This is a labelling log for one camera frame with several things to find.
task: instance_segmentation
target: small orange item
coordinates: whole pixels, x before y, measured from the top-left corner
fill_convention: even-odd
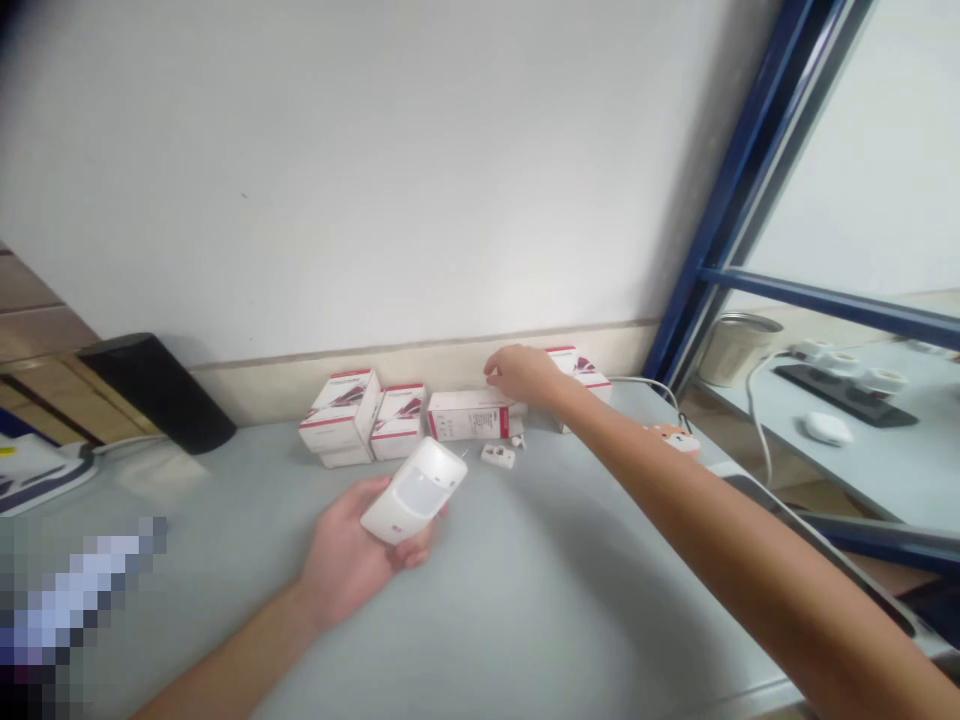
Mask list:
[[[644,425],[643,429],[690,457],[700,454],[700,441],[678,425]]]

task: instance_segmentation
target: black speaker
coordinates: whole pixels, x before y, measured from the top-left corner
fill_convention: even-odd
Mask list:
[[[220,447],[237,431],[153,333],[104,340],[77,358],[191,455]]]

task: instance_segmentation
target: forearm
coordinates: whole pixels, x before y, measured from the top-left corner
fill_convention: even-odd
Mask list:
[[[946,716],[956,689],[789,528],[582,388],[554,409],[825,718]]]
[[[181,675],[133,720],[240,720],[321,635],[315,614],[291,585],[220,647]]]

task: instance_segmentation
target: product box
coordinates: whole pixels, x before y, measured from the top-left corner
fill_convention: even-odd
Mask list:
[[[610,404],[610,398],[613,397],[613,385],[594,367],[592,362],[578,354],[572,375],[590,392],[608,405]],[[557,424],[560,426],[560,432],[570,432],[570,428],[560,422],[559,418],[557,419]]]
[[[511,402],[490,388],[433,393],[427,418],[437,440],[490,440],[510,437],[510,413]]]
[[[407,457],[423,437],[420,409],[426,399],[426,388],[423,383],[396,385],[384,388],[382,398],[370,448],[377,460]]]
[[[560,348],[546,348],[544,350],[550,359],[553,360],[560,372],[564,375],[573,375],[577,369],[577,361],[580,359],[580,351],[573,345],[566,345]]]
[[[374,370],[335,373],[300,423],[300,437],[328,468],[373,462],[367,441],[379,403]]]

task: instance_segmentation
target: gray table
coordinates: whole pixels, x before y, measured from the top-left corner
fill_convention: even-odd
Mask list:
[[[642,386],[614,406],[672,411]],[[744,718],[800,695],[583,444],[536,422],[512,472],[469,449],[430,562],[315,645],[261,718]],[[727,459],[702,438],[703,461]],[[190,459],[118,450],[85,486],[10,521],[20,567],[62,567],[83,536],[169,518],[167,551],[75,652],[89,717],[135,710],[298,571],[316,514],[398,462],[323,469],[294,423]]]
[[[960,365],[928,355],[905,343],[879,343],[847,349],[866,367],[894,370],[910,381],[894,400],[920,419],[902,428],[874,428],[773,373],[772,360],[754,380],[763,426],[827,478],[843,486],[880,517],[924,528],[960,532]],[[744,386],[697,386],[726,406],[747,415]],[[808,437],[798,418],[811,411],[840,417],[853,432],[853,444],[836,448]]]

